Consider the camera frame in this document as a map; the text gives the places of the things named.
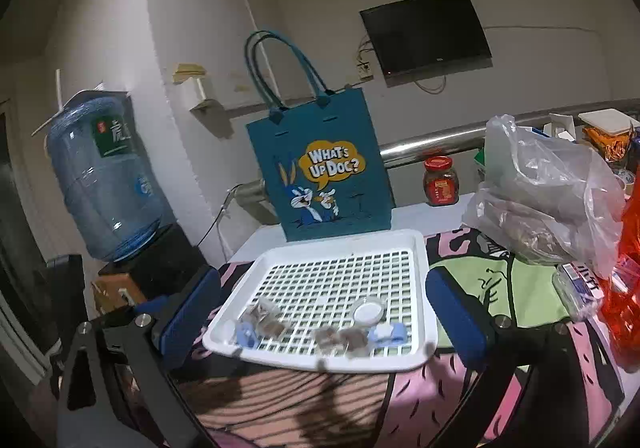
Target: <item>black tv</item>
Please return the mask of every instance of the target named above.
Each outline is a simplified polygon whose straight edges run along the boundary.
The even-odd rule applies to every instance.
[[[471,0],[401,0],[360,16],[388,86],[492,66]]]

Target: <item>chili sauce jar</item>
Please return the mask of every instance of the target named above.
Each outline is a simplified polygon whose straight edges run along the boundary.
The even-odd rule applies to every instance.
[[[453,160],[446,155],[436,155],[424,162],[422,185],[431,206],[446,206],[458,202],[458,174]]]

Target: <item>water jug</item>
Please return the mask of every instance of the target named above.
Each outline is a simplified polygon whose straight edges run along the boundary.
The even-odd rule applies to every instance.
[[[119,99],[94,98],[66,110],[51,125],[47,149],[66,209],[92,257],[122,260],[151,240],[162,203]]]

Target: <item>green fabric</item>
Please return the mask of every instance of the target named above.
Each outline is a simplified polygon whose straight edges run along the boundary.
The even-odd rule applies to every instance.
[[[490,260],[478,256],[458,256],[446,258],[431,264],[444,266],[455,277],[468,294],[485,301],[489,293],[488,310],[493,316],[505,314],[513,319],[509,305],[508,268],[510,260]],[[532,266],[517,259],[511,259],[511,286],[513,304],[519,327],[536,327],[566,318],[567,312],[551,284],[551,275],[556,268]],[[438,322],[438,346],[451,347],[447,333]]]

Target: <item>metal pipe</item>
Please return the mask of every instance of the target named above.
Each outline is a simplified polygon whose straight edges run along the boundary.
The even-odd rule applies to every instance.
[[[516,124],[520,126],[542,127],[549,123],[550,112],[560,112],[568,116],[578,116],[582,112],[601,110],[602,108],[616,108],[625,114],[638,113],[640,99],[614,100],[610,102],[596,102],[591,104],[570,105],[568,107],[546,108],[535,112],[526,112],[515,117]],[[380,146],[380,155],[385,168],[397,168],[420,162],[430,155],[450,155],[458,152],[466,152],[481,148],[484,144],[484,131],[486,121],[473,124],[464,124],[454,128],[438,130],[403,139],[395,143]],[[242,185],[236,191],[236,201],[239,205],[247,202],[260,202],[267,198],[264,180],[260,179]]]

